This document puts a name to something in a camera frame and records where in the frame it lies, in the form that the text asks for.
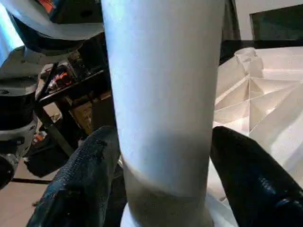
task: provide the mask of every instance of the orange label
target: orange label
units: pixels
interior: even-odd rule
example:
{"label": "orange label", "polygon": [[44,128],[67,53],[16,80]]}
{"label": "orange label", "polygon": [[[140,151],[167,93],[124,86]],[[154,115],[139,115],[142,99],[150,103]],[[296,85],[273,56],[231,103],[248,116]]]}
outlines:
{"label": "orange label", "polygon": [[41,5],[46,9],[47,13],[50,13],[55,6],[53,5],[52,0],[39,0]]}

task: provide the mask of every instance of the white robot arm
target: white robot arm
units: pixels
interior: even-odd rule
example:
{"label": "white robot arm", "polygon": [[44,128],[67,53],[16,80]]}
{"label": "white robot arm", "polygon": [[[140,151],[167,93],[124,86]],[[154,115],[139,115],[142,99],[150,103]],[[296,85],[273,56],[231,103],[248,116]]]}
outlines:
{"label": "white robot arm", "polygon": [[65,60],[103,24],[59,25],[34,0],[0,4],[0,189],[14,176],[36,131],[33,112],[38,75],[49,63]]}

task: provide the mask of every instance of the white cylindrical pole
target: white cylindrical pole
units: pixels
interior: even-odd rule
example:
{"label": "white cylindrical pole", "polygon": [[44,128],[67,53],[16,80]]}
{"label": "white cylindrical pole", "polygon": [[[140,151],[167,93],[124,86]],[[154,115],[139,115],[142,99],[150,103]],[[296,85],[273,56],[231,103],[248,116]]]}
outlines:
{"label": "white cylindrical pole", "polygon": [[102,0],[102,8],[128,218],[203,226],[224,1]]}

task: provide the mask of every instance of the wire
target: wire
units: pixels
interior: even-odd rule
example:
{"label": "wire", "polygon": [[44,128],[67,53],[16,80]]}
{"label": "wire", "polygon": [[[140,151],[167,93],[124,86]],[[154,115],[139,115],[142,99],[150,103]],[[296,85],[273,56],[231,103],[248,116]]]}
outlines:
{"label": "wire", "polygon": [[46,92],[46,90],[47,90],[47,88],[48,88],[49,83],[52,81],[52,79],[53,79],[54,76],[55,76],[56,69],[58,68],[58,65],[59,65],[59,63],[55,63],[55,64],[53,65],[52,70],[51,70],[50,74],[48,75],[48,77],[47,77],[47,79],[46,79],[46,81],[45,81],[45,84],[44,84],[43,88],[41,89],[40,93],[39,93],[38,96],[37,96],[37,99],[36,99],[37,102],[39,102],[40,99],[43,98],[43,97],[45,96],[45,92]]}

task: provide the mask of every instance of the white 3d printed structure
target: white 3d printed structure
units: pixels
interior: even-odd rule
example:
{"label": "white 3d printed structure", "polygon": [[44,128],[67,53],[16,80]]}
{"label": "white 3d printed structure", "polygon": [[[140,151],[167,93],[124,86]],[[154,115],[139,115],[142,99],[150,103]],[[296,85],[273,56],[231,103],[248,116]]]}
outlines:
{"label": "white 3d printed structure", "polygon": [[[256,140],[302,187],[303,48],[245,48],[221,65],[215,126]],[[216,211],[236,226],[212,163],[207,189],[209,206],[217,200]]]}

